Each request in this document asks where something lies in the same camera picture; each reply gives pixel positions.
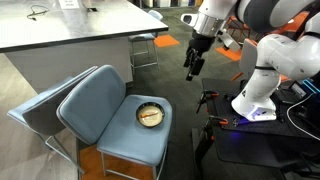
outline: carpet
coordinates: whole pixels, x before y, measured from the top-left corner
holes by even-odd
[[[158,46],[158,47],[166,47],[166,46],[173,46],[173,45],[177,45],[180,44],[179,41],[177,41],[176,39],[174,39],[172,36],[170,35],[162,35],[162,36],[158,36],[155,40],[154,43]]]
[[[80,150],[80,165],[86,171],[81,175],[81,180],[124,180],[125,178],[107,173],[103,175],[101,153],[97,150],[97,146],[89,146]],[[108,169],[141,179],[152,180],[152,168],[129,161],[125,161],[116,157],[105,155],[106,166]]]
[[[230,49],[225,50],[222,47],[216,48],[215,50],[223,54],[227,58],[231,59],[232,61],[239,61],[241,58],[241,50],[238,50],[237,52],[233,52]]]

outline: chair seat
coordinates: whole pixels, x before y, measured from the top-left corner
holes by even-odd
[[[27,125],[27,122],[25,121],[25,119],[23,118],[22,114],[24,111],[38,105],[39,103],[42,103],[42,101],[47,100],[48,97],[54,95],[57,91],[59,91],[60,89],[63,88],[63,84],[65,84],[66,82],[70,81],[73,77],[67,77],[66,79],[64,79],[63,81],[53,85],[52,87],[50,87],[49,89],[47,89],[46,91],[41,92],[40,94],[38,94],[37,96],[29,99],[28,101],[24,102],[23,104],[21,104],[20,106],[18,106],[15,109],[12,109],[8,112],[8,116],[10,116],[11,118],[13,118],[14,120],[19,121],[20,123]]]
[[[153,128],[144,127],[136,120],[136,110],[145,102],[156,102],[166,112],[163,122]],[[166,99],[130,95],[104,130],[97,149],[140,164],[156,166],[166,148],[171,119],[172,107]]]
[[[155,37],[152,35],[152,33],[147,33],[147,34],[138,34],[138,35],[129,36],[128,39],[130,42],[138,42],[138,41],[154,40]]]

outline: floor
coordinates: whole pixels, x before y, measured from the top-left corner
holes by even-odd
[[[201,128],[207,119],[204,107],[199,114],[195,113],[202,91],[201,78],[228,80],[239,72],[239,68],[237,62],[215,52],[214,48],[221,45],[214,44],[210,52],[203,56],[206,62],[200,75],[191,82],[185,81],[188,70],[183,67],[183,63],[192,28],[181,23],[180,16],[196,10],[169,8],[159,12],[164,16],[163,22],[170,27],[169,32],[160,35],[170,34],[180,41],[180,44],[158,48],[160,70],[156,67],[137,69],[133,87],[128,89],[128,94],[162,96],[170,101],[174,108],[174,120],[161,179],[192,180],[194,175],[190,130]],[[139,58],[144,59],[147,56],[141,55]],[[0,67],[0,179],[77,180],[76,169],[70,162],[49,151],[30,130],[7,117],[9,109],[36,95],[36,92],[4,54],[0,55]],[[74,136],[65,130],[59,139],[75,157],[77,152]],[[218,159],[214,146],[203,163],[206,165],[204,177],[209,180],[283,179],[276,169],[222,162]]]

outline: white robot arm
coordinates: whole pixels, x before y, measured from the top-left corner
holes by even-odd
[[[231,14],[253,31],[275,30],[317,0],[204,0],[197,15],[182,15],[193,26],[184,66],[187,80],[198,75],[204,63],[201,56],[210,49]],[[311,77],[320,70],[320,14],[310,19],[305,34],[297,41],[282,35],[268,35],[258,43],[256,69],[232,107],[249,121],[275,120],[270,95],[280,84],[280,73],[291,79]]]

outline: white paper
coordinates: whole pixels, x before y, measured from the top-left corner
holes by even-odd
[[[79,8],[78,0],[59,0],[61,9],[77,9]]]

